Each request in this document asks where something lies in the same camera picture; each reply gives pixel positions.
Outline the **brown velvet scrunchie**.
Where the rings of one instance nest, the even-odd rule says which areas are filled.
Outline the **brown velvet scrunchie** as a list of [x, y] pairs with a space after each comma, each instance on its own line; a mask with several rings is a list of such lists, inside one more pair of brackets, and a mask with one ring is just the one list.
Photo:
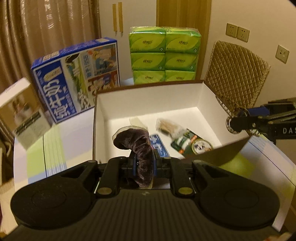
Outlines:
[[153, 150], [149, 132], [139, 126], [125, 126], [112, 136], [114, 146], [122, 150], [131, 150], [135, 156], [135, 182], [140, 189], [151, 189], [153, 185]]

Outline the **green card with small jar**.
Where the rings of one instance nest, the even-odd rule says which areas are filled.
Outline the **green card with small jar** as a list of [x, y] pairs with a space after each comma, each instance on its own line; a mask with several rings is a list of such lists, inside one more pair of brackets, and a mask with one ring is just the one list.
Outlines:
[[175, 138], [171, 142], [171, 147], [184, 157], [199, 155], [213, 150], [213, 146], [210, 142], [189, 129], [184, 130]]

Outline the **blue tissue pack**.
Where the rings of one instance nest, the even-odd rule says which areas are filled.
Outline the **blue tissue pack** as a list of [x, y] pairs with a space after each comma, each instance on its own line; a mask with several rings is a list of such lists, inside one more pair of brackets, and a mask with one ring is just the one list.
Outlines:
[[150, 135], [149, 140], [151, 143], [151, 147], [158, 151], [160, 157], [164, 158], [170, 156], [158, 134]]

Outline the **cotton swab bag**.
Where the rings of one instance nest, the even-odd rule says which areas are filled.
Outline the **cotton swab bag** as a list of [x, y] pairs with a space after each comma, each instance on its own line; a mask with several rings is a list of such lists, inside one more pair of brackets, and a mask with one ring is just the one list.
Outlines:
[[156, 121], [156, 130], [173, 140], [177, 139], [186, 131], [181, 125], [164, 118], [158, 118]]

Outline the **golden quilted chair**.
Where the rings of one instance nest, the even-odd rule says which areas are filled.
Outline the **golden quilted chair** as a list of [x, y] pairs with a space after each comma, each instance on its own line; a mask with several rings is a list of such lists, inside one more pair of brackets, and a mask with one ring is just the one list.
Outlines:
[[231, 133], [237, 134], [230, 128], [230, 118], [254, 107], [270, 68], [265, 60], [241, 45], [215, 42], [204, 83], [228, 114], [226, 126]]

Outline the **brown white cardboard box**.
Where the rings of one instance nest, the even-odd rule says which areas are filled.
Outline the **brown white cardboard box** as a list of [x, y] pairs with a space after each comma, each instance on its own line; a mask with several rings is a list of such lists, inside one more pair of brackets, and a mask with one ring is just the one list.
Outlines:
[[229, 145], [220, 167], [249, 178], [254, 166], [241, 153], [248, 134], [230, 133], [226, 128], [227, 116], [218, 98], [203, 83], [134, 85], [106, 90], [95, 101], [93, 158], [107, 163], [111, 158], [128, 156], [130, 152], [117, 148], [112, 140], [115, 132], [126, 126], [146, 128], [150, 135], [159, 136], [170, 156], [181, 158], [171, 147], [172, 138], [158, 129], [164, 121], [191, 130], [214, 148]]

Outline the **blue milk carton box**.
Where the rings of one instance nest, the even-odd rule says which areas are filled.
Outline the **blue milk carton box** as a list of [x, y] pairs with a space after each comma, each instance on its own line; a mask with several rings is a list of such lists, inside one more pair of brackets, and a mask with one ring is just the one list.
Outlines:
[[31, 71], [55, 123], [94, 107], [102, 90], [120, 86], [117, 41], [100, 38], [35, 60]]

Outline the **green tissue multipack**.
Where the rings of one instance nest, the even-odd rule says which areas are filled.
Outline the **green tissue multipack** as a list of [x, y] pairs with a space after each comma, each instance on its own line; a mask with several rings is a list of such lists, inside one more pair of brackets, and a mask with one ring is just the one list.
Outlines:
[[196, 78], [201, 34], [178, 27], [132, 27], [129, 33], [134, 84]]

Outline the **small white product box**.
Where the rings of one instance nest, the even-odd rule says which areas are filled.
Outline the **small white product box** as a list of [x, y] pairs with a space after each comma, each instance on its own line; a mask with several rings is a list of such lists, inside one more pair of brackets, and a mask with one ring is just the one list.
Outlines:
[[27, 78], [18, 80], [1, 93], [1, 120], [25, 149], [51, 128]]

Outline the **beige curtain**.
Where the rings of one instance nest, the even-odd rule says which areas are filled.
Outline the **beige curtain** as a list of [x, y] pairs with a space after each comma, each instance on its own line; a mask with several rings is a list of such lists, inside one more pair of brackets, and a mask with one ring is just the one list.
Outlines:
[[45, 55], [101, 37], [98, 1], [1, 1], [1, 91]]

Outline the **double wall socket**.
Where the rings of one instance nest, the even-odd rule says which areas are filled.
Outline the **double wall socket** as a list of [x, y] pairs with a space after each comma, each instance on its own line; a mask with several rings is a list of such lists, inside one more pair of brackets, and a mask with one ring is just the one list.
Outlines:
[[226, 35], [229, 37], [236, 38], [243, 42], [248, 42], [250, 30], [243, 27], [239, 27], [234, 24], [227, 23], [226, 25]]

